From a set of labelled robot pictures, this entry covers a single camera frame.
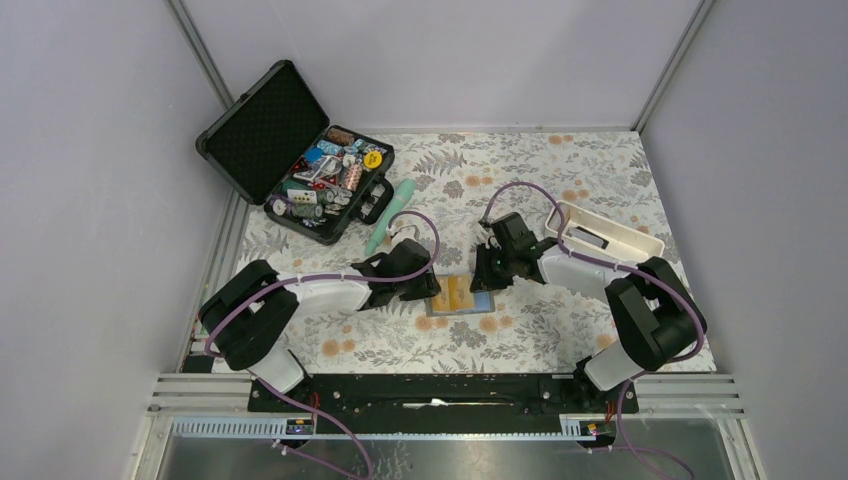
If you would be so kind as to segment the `taupe leather card holder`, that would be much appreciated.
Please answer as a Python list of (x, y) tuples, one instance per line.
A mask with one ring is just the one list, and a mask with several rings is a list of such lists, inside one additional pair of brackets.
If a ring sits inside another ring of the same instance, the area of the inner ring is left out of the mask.
[(491, 292), (472, 292), (472, 275), (438, 275), (440, 292), (425, 302), (426, 313), (431, 317), (484, 314), (495, 311)]

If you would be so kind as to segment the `orange illustrated credit card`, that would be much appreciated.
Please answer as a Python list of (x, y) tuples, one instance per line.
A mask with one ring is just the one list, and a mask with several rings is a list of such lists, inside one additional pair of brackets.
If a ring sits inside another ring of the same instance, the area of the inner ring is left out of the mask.
[(439, 313), (450, 312), (452, 310), (452, 306), (449, 291), (449, 278), (447, 276), (440, 276), (437, 280), (440, 292), (431, 298), (432, 311)]

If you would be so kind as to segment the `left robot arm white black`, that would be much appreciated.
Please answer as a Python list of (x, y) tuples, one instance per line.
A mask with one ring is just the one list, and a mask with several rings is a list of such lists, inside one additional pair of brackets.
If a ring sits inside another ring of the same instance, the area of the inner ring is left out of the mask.
[(404, 239), (388, 253), (337, 272), (285, 275), (265, 260), (253, 261), (200, 307), (199, 320), (208, 333), (207, 354), (264, 381), (282, 408), (296, 411), (309, 401), (311, 387), (305, 369), (279, 342), (287, 326), (325, 313), (428, 299), (440, 291), (431, 253)]

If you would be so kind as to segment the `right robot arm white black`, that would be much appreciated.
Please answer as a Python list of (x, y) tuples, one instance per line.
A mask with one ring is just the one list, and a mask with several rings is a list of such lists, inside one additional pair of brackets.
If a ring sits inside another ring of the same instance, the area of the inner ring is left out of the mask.
[(476, 248), (473, 292), (506, 289), (517, 279), (571, 289), (606, 302), (618, 338), (576, 367), (575, 402), (597, 412), (613, 389), (697, 353), (706, 321), (668, 262), (650, 257), (617, 263), (567, 247), (554, 237), (539, 239), (517, 213), (483, 218)]

